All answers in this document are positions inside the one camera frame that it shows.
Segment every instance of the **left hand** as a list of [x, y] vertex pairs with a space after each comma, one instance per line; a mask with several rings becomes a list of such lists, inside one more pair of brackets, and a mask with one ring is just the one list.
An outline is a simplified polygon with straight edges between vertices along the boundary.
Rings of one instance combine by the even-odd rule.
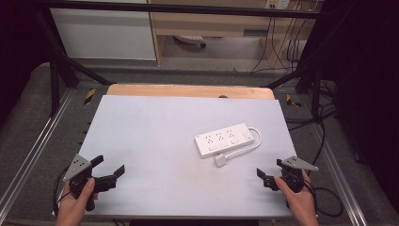
[[76, 199], [71, 193], [68, 194], [68, 192], [71, 191], [70, 182], [68, 181], [65, 183], [62, 196], [65, 194], [68, 195], [60, 201], [56, 226], [72, 226], [80, 224], [83, 215], [85, 214], [88, 198], [92, 195], [94, 186], [95, 180], [93, 178], [88, 179], [88, 182], [83, 187], [82, 193]]

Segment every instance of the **person's hand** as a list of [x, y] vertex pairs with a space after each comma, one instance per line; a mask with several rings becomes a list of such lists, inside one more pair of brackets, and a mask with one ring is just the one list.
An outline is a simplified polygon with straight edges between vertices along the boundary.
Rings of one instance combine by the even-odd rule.
[[59, 204], [56, 226], [80, 225], [80, 221], [85, 214], [86, 203], [93, 192], [94, 185], [95, 180], [93, 178], [88, 179], [88, 182], [83, 187], [82, 193], [79, 195], [78, 199], [76, 199], [71, 193], [68, 194], [71, 191], [70, 182], [68, 181], [65, 183], [62, 196], [68, 195], [65, 196]]
[[[303, 178], [310, 183], [311, 179], [304, 170], [302, 170], [302, 174]], [[319, 225], [314, 211], [313, 196], [310, 191], [304, 186], [300, 192], [294, 193], [281, 178], [275, 176], [274, 179], [287, 199], [298, 225]]]

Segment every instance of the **white tabletop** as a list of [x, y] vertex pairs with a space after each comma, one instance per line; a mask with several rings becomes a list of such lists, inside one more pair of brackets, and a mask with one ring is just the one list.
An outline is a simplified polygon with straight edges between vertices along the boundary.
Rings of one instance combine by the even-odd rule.
[[[195, 135], [244, 122], [261, 146], [218, 168], [201, 159]], [[258, 136], [254, 133], [255, 145]], [[104, 156], [93, 176], [126, 172], [100, 194], [89, 215], [130, 218], [290, 217], [280, 192], [263, 187], [259, 168], [280, 175], [276, 159], [295, 155], [278, 101], [104, 96], [80, 155]]]

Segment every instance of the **gripper mounting plate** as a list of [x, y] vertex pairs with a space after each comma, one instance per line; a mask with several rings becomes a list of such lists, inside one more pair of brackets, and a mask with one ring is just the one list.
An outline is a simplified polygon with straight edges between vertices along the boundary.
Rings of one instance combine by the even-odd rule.
[[294, 169], [300, 169], [300, 170], [304, 169], [304, 170], [311, 170], [311, 171], [319, 170], [314, 165], [311, 165], [296, 156], [289, 157], [289, 158], [285, 159], [284, 161], [282, 161], [281, 163], [282, 163], [282, 165], [285, 165], [287, 167], [291, 167]]
[[86, 160], [84, 157], [77, 154], [73, 161], [71, 162], [70, 167], [68, 168], [67, 173], [64, 176], [63, 181], [66, 182], [70, 180], [72, 177], [76, 176], [83, 170], [87, 169], [91, 166], [91, 162]]

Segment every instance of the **white wall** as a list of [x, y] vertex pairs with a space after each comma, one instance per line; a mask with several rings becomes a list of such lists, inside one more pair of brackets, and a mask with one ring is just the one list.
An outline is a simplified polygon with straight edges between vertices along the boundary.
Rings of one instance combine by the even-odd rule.
[[52, 13], [69, 57], [155, 60], [148, 12], [52, 8]]

